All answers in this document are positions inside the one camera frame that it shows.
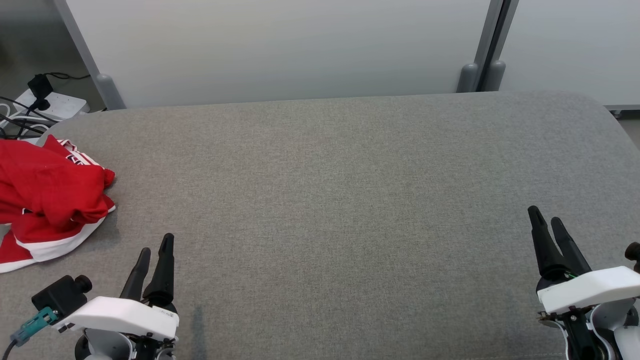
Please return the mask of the single grey partition post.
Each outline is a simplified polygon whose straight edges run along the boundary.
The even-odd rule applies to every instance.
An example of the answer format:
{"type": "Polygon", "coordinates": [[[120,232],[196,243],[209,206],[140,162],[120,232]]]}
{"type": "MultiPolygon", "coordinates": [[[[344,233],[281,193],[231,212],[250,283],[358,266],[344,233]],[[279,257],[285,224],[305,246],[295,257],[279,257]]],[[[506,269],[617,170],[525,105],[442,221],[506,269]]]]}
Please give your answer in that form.
{"type": "Polygon", "coordinates": [[[96,65],[96,62],[90,53],[89,46],[78,27],[78,23],[73,17],[73,12],[67,3],[67,0],[53,0],[53,2],[71,36],[71,39],[73,40],[73,43],[75,44],[75,47],[77,48],[78,54],[80,55],[90,78],[93,80],[93,83],[103,100],[105,107],[108,110],[126,109],[127,107],[125,102],[122,100],[121,94],[119,93],[113,78],[102,73],[96,65]]]}

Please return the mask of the narrow white partition panel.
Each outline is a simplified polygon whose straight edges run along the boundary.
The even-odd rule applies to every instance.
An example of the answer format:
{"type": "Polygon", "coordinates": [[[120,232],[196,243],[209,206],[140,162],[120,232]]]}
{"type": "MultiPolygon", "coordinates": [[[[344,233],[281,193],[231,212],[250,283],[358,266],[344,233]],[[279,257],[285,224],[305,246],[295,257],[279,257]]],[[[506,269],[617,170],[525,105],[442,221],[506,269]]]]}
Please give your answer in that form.
{"type": "Polygon", "coordinates": [[[640,109],[640,0],[518,0],[501,91],[564,91],[640,109]]]}

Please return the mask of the black plug adapter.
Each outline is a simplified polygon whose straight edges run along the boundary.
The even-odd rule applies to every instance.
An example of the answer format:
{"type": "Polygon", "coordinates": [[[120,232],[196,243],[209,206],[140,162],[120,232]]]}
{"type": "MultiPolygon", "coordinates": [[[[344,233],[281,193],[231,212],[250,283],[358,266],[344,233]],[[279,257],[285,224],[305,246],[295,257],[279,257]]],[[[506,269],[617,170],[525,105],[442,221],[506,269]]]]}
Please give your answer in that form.
{"type": "Polygon", "coordinates": [[[33,103],[28,107],[28,110],[47,110],[51,106],[47,100],[47,96],[53,92],[53,87],[50,84],[50,80],[48,80],[48,76],[43,73],[36,74],[27,82],[27,86],[35,98],[33,103]]]}

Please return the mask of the red jersey number 23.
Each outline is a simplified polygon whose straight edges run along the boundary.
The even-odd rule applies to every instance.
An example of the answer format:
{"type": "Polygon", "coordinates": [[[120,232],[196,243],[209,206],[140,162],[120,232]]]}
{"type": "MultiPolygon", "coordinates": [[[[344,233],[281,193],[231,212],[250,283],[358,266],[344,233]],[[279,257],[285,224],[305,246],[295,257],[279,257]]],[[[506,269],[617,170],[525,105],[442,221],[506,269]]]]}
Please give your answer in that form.
{"type": "Polygon", "coordinates": [[[94,224],[115,209],[105,194],[114,180],[114,171],[69,141],[50,135],[38,146],[0,139],[0,224],[12,224],[26,212],[55,227],[94,224]]]}

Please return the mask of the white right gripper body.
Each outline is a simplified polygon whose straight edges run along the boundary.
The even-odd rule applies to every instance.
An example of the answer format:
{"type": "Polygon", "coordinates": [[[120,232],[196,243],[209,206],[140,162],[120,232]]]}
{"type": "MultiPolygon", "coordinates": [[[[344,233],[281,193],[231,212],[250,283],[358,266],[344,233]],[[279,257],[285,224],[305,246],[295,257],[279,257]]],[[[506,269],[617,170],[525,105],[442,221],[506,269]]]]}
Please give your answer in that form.
{"type": "Polygon", "coordinates": [[[538,321],[558,328],[566,360],[640,360],[640,274],[599,269],[537,292],[538,321]]]}

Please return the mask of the double grey partition post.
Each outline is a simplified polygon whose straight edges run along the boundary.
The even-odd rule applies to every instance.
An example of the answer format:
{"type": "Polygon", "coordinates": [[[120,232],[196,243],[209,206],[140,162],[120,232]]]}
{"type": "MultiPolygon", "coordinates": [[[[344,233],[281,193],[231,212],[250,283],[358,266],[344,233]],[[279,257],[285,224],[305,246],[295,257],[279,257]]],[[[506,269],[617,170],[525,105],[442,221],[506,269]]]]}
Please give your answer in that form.
{"type": "Polygon", "coordinates": [[[490,0],[472,63],[461,68],[457,93],[495,92],[500,89],[506,63],[502,52],[520,0],[490,0]]]}

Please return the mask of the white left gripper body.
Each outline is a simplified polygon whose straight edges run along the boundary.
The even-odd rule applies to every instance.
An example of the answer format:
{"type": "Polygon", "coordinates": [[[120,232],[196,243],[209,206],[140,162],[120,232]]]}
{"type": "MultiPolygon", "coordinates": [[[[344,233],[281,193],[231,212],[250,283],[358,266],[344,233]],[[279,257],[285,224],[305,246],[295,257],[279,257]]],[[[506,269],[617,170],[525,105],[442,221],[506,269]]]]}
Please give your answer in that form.
{"type": "Polygon", "coordinates": [[[53,328],[81,332],[76,360],[177,360],[178,326],[174,311],[98,296],[53,328]]]}

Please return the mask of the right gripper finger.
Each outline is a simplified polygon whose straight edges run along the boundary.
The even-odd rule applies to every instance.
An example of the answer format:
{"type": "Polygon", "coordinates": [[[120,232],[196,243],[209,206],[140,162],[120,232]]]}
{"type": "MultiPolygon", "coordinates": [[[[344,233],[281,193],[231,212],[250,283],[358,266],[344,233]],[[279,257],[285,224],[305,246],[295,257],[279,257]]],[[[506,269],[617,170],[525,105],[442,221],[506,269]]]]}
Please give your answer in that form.
{"type": "Polygon", "coordinates": [[[546,219],[535,205],[528,207],[527,212],[539,275],[547,281],[563,278],[569,269],[550,235],[546,219]]]}
{"type": "Polygon", "coordinates": [[[551,219],[551,230],[570,272],[575,276],[591,272],[592,268],[560,218],[551,219]]]}

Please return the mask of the white power strip with adapter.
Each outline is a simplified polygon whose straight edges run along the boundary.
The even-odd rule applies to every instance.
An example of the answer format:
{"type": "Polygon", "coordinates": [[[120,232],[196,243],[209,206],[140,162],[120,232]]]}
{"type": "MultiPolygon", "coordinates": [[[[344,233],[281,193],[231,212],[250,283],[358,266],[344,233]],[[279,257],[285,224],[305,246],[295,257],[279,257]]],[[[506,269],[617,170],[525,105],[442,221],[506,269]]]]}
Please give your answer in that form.
{"type": "Polygon", "coordinates": [[[49,107],[43,111],[35,109],[27,115],[27,107],[13,103],[14,111],[28,117],[36,117],[35,113],[39,113],[55,121],[64,121],[90,112],[89,103],[81,98],[52,92],[45,99],[48,101],[49,107]]]}

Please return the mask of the wide white partition panel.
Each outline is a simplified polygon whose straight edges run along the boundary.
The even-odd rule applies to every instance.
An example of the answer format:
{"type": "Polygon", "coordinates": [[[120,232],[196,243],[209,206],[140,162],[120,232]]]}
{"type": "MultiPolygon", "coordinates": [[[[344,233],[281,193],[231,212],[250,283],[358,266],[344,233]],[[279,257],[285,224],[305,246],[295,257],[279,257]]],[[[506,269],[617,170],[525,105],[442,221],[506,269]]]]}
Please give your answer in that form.
{"type": "Polygon", "coordinates": [[[490,0],[67,0],[127,109],[446,94],[490,0]]]}

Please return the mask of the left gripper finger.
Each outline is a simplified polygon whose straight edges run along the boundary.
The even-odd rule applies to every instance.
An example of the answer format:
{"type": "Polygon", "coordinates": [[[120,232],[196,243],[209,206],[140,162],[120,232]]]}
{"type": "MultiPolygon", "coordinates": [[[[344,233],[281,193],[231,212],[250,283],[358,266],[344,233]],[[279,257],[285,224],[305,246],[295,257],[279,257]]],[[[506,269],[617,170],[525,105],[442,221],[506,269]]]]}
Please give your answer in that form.
{"type": "Polygon", "coordinates": [[[157,306],[168,311],[176,310],[174,300],[175,237],[172,233],[163,236],[158,249],[158,260],[150,283],[142,292],[142,301],[148,306],[157,306]]]}
{"type": "Polygon", "coordinates": [[[150,267],[151,249],[144,247],[137,258],[137,262],[125,282],[119,294],[119,298],[133,301],[141,301],[143,285],[150,267]]]}

